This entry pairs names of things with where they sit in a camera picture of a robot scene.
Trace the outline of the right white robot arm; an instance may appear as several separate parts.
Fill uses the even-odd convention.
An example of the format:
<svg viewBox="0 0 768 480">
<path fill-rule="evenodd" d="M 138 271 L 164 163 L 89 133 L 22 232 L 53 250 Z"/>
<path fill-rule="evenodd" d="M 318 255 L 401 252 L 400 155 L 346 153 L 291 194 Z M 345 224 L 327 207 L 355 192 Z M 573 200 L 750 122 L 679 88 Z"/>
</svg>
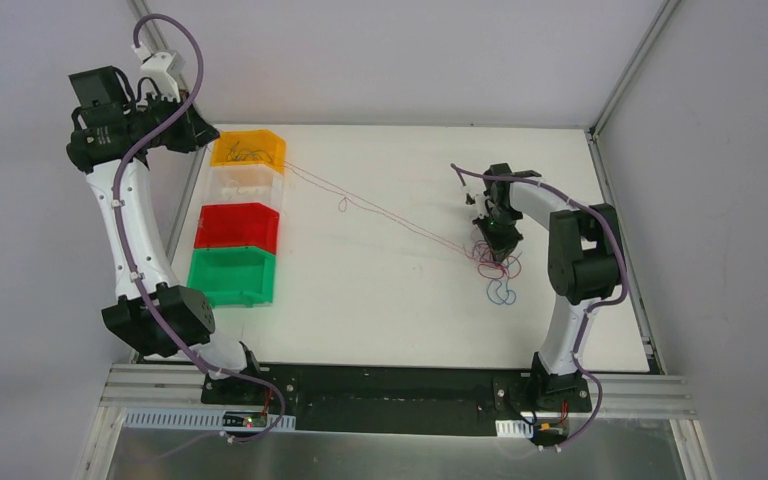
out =
<svg viewBox="0 0 768 480">
<path fill-rule="evenodd" d="M 473 223 L 494 262 L 505 261 L 522 241 L 516 224 L 524 217 L 548 232 L 547 274 L 556 301 L 521 402 L 550 410 L 585 399 L 580 367 L 590 323 L 615 288 L 625 284 L 616 211 L 605 203 L 582 206 L 538 173 L 514 172 L 506 163 L 491 165 L 482 179 L 484 192 L 469 200 L 478 210 Z"/>
</svg>

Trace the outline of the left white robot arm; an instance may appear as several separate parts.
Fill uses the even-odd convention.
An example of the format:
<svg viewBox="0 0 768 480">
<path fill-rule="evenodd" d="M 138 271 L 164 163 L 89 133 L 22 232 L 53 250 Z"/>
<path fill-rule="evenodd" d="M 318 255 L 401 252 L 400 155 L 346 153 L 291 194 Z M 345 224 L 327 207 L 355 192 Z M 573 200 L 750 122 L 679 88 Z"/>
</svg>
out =
<svg viewBox="0 0 768 480">
<path fill-rule="evenodd" d="M 143 356 L 194 357 L 241 404 L 257 402 L 265 378 L 242 342 L 217 333 L 207 296 L 183 285 L 164 253 L 150 195 L 147 153 L 194 152 L 219 132 L 187 91 L 140 103 L 124 73 L 106 66 L 69 77 L 79 105 L 67 155 L 98 202 L 115 266 L 115 302 L 105 327 Z"/>
</svg>

